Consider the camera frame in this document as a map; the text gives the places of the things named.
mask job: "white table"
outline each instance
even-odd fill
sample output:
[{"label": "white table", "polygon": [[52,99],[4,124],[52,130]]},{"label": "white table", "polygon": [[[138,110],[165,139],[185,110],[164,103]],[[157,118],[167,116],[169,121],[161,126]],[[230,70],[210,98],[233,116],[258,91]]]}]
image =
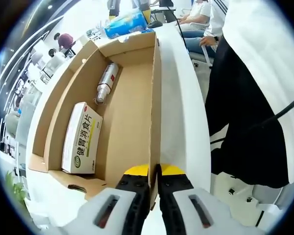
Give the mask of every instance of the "white table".
[{"label": "white table", "polygon": [[[155,31],[162,62],[161,162],[177,165],[186,171],[194,187],[210,191],[208,125],[192,62],[174,26],[165,24]],[[30,132],[35,130],[37,122],[32,121]],[[29,139],[26,166],[32,146],[33,140]],[[54,225],[63,226],[73,220],[80,206],[86,202],[82,192],[65,188],[49,174],[27,168],[26,175],[31,198],[45,205]],[[165,234],[159,203],[146,219],[142,234],[150,234],[151,228],[158,234]]]}]

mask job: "medicine box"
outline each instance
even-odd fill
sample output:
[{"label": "medicine box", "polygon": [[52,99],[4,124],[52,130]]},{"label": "medicine box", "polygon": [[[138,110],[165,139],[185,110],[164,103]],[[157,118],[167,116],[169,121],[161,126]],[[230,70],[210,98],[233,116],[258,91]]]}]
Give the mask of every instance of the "medicine box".
[{"label": "medicine box", "polygon": [[64,141],[62,169],[71,174],[93,174],[102,117],[86,102],[75,104]]}]

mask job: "desk item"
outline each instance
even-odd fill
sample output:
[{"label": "desk item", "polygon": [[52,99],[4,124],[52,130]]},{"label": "desk item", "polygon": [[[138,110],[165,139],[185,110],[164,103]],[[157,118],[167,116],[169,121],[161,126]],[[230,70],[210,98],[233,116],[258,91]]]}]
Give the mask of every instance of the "desk item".
[{"label": "desk item", "polygon": [[86,102],[74,106],[64,141],[62,169],[71,174],[95,172],[102,117]]},{"label": "desk item", "polygon": [[113,39],[121,35],[129,34],[146,29],[147,23],[144,15],[139,9],[114,18],[111,23],[104,28],[108,38]]},{"label": "desk item", "polygon": [[97,87],[97,97],[95,98],[96,104],[103,104],[106,96],[110,94],[114,80],[118,74],[119,67],[117,64],[112,63],[108,65],[104,71],[101,80]]},{"label": "desk item", "polygon": [[161,27],[163,24],[160,21],[153,21],[150,24],[148,24],[148,28],[157,28]]}]

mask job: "cardboard box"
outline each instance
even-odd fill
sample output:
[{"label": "cardboard box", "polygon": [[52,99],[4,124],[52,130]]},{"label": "cardboard box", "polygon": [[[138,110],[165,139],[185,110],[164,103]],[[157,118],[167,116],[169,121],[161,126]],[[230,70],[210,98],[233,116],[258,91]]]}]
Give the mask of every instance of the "cardboard box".
[{"label": "cardboard box", "polygon": [[102,117],[86,102],[74,106],[63,148],[62,169],[66,173],[95,172],[101,122]]},{"label": "cardboard box", "polygon": [[[161,61],[156,35],[138,34],[123,43],[114,40],[84,58],[87,61],[73,75],[64,72],[48,102],[38,104],[44,107],[37,129],[47,128],[48,133],[36,132],[28,167],[51,174],[66,187],[84,191],[88,199],[105,187],[115,187],[127,169],[149,164],[153,201],[161,139]],[[111,62],[120,65],[118,76],[106,104],[97,106],[93,102],[96,88]],[[74,105],[83,101],[103,117],[95,174],[87,177],[66,174],[61,169],[71,113]]]}]

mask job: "cardboard divider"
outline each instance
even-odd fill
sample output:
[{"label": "cardboard divider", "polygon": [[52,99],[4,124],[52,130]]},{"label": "cardboard divider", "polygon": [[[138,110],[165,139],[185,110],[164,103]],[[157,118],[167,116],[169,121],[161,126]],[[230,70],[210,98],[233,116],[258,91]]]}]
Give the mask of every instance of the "cardboard divider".
[{"label": "cardboard divider", "polygon": [[107,66],[108,61],[99,50],[96,50],[79,68],[63,91],[47,134],[44,151],[47,170],[61,170],[64,140],[74,105],[86,102],[93,110],[96,110],[97,105],[93,99]]},{"label": "cardboard divider", "polygon": [[[105,105],[97,106],[93,102],[97,85],[110,61],[119,64],[120,70]],[[155,33],[97,49],[57,96],[54,108],[50,106],[52,118],[43,152],[49,174],[68,188],[86,192],[87,199],[105,187],[114,187],[129,168],[149,163],[149,185],[154,187],[161,138],[161,63]],[[77,176],[61,170],[65,135],[78,102],[87,102],[103,117],[94,175]],[[42,164],[40,154],[32,156],[37,164]],[[41,167],[31,169],[40,171]]]},{"label": "cardboard divider", "polygon": [[48,127],[51,122],[51,118],[53,116],[53,111],[57,105],[58,100],[60,99],[64,89],[67,84],[73,77],[73,75],[77,72],[77,70],[82,65],[82,59],[88,59],[88,57],[97,50],[97,46],[93,41],[89,41],[81,51],[74,57],[69,67],[65,70],[47,100],[46,104],[43,107],[41,118],[39,119],[39,123],[37,126],[37,130],[34,136],[34,146],[33,153],[38,156],[44,155],[45,149],[45,140],[47,138]]}]

